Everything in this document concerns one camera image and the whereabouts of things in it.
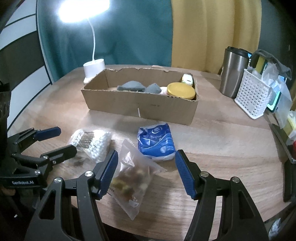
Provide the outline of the grey sock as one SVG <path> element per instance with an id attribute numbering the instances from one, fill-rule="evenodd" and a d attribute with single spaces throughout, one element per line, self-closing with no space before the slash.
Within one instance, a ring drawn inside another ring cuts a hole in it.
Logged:
<path id="1" fill-rule="evenodd" d="M 152 93 L 152 94 L 160 94 L 161 93 L 161 88 L 156 84 L 153 83 L 151 85 L 149 85 L 146 89 L 145 89 L 145 93 Z"/>
<path id="2" fill-rule="evenodd" d="M 133 92 L 144 92 L 146 87 L 138 81 L 128 81 L 123 85 L 118 85 L 117 91 L 133 91 Z"/>

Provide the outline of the blue tissue pack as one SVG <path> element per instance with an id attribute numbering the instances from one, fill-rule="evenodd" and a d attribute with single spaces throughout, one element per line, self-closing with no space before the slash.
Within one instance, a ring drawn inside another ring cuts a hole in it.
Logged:
<path id="1" fill-rule="evenodd" d="M 176 149 L 167 123 L 142 126 L 137 132 L 138 150 L 153 161 L 168 161 L 175 157 Z"/>

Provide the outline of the brown cardboard box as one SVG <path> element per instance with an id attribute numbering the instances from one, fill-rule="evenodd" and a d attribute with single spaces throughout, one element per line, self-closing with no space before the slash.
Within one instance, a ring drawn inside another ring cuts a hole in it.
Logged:
<path id="1" fill-rule="evenodd" d="M 161 68 L 106 69 L 84 85 L 81 92 L 91 110 L 190 125 L 199 101 L 196 78 L 191 86 L 193 92 L 184 97 L 174 93 L 118 90 L 129 81 L 138 81 L 145 87 L 155 83 L 159 87 L 177 88 L 183 85 L 183 77 L 182 72 Z"/>

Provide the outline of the yellow lid jar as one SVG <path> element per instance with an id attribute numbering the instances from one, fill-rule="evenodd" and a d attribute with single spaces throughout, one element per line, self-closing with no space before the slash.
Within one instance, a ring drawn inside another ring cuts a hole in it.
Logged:
<path id="1" fill-rule="evenodd" d="M 182 82 L 173 82 L 167 86 L 167 93 L 170 96 L 192 100 L 196 96 L 196 91 L 190 85 Z"/>

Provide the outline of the cotton swab bag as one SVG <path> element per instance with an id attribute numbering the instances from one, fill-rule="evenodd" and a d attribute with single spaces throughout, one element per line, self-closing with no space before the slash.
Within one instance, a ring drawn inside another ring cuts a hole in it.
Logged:
<path id="1" fill-rule="evenodd" d="M 111 143 L 112 133 L 100 129 L 78 129 L 69 139 L 68 144 L 77 149 L 77 154 L 88 157 L 96 163 L 104 161 L 109 145 Z"/>

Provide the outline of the stainless steel tumbler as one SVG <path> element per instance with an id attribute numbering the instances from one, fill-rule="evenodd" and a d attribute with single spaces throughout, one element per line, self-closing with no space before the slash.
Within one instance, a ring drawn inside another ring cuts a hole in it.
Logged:
<path id="1" fill-rule="evenodd" d="M 251 53 L 245 49 L 230 46 L 225 49 L 219 88 L 223 95 L 230 98 L 237 96 L 250 57 Z"/>

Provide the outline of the small yellow white carton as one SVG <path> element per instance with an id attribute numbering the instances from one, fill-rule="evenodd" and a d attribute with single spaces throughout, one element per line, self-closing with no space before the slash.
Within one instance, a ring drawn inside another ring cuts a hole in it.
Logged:
<path id="1" fill-rule="evenodd" d="M 194 79 L 191 74 L 183 74 L 181 82 L 190 86 L 193 86 Z"/>

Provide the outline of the clear bag of snacks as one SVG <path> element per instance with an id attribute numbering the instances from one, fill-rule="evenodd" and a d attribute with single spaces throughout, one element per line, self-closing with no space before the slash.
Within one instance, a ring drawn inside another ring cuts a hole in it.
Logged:
<path id="1" fill-rule="evenodd" d="M 108 194 L 134 220 L 154 175 L 163 172 L 166 172 L 165 168 L 143 155 L 125 139 L 118 154 L 118 165 Z"/>

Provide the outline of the yellow curtain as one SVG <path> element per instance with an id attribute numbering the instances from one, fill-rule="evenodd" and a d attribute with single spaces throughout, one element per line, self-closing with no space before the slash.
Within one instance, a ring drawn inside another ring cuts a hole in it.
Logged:
<path id="1" fill-rule="evenodd" d="M 172 1 L 171 66 L 218 73 L 230 47 L 257 50 L 261 1 Z"/>

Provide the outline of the white desk lamp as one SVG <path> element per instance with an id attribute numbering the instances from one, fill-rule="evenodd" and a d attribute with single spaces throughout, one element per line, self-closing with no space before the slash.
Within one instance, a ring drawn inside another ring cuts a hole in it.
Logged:
<path id="1" fill-rule="evenodd" d="M 92 59 L 83 64 L 85 78 L 84 84 L 88 84 L 100 72 L 105 70 L 104 59 L 95 59 L 96 36 L 91 18 L 106 12 L 110 7 L 110 1 L 62 1 L 58 9 L 59 19 L 67 24 L 79 23 L 86 20 L 91 28 L 93 49 Z"/>

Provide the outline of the yellow green sponge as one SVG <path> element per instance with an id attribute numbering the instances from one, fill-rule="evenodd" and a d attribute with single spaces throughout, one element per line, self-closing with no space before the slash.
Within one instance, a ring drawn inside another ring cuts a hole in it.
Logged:
<path id="1" fill-rule="evenodd" d="M 255 70 L 256 70 L 259 74 L 262 74 L 263 71 L 264 71 L 265 68 L 266 68 L 267 63 L 268 63 L 268 61 L 266 60 L 265 57 L 263 57 L 263 56 L 259 56 L 259 57 L 258 57 L 258 61 L 257 61 L 256 66 L 255 66 Z"/>

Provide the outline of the crumpled clear plastic bags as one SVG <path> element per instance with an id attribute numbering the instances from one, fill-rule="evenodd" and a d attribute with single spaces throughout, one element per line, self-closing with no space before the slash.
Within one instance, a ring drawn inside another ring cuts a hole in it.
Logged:
<path id="1" fill-rule="evenodd" d="M 262 72 L 261 80 L 271 87 L 271 90 L 277 94 L 280 93 L 277 108 L 274 112 L 280 128 L 284 128 L 287 123 L 287 117 L 292 107 L 292 98 L 287 84 L 281 79 L 281 76 L 287 80 L 292 79 L 292 74 L 287 66 L 281 63 L 268 62 Z"/>

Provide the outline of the teal curtain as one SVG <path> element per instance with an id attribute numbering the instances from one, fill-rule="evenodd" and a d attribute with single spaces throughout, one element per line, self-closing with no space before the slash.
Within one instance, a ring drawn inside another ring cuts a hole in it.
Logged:
<path id="1" fill-rule="evenodd" d="M 62 22 L 58 17 L 61 3 L 37 3 L 40 40 L 54 81 L 91 61 L 93 49 L 88 22 Z M 104 59 L 107 65 L 171 65 L 170 1 L 110 1 L 106 12 L 90 20 L 96 36 L 95 59 Z"/>

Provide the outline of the grey sock in box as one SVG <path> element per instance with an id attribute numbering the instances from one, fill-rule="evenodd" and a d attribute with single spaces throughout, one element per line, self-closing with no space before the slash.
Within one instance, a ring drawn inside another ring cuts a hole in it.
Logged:
<path id="1" fill-rule="evenodd" d="M 149 85 L 146 89 L 145 89 L 145 93 L 152 93 L 152 94 L 160 94 L 161 93 L 161 88 L 156 84 L 153 83 L 151 85 Z"/>

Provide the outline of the white perforated plastic basket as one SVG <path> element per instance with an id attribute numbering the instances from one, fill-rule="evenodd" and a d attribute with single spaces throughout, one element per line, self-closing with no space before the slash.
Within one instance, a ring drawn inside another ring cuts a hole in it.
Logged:
<path id="1" fill-rule="evenodd" d="M 234 102 L 253 120 L 263 116 L 271 97 L 271 87 L 244 69 Z"/>

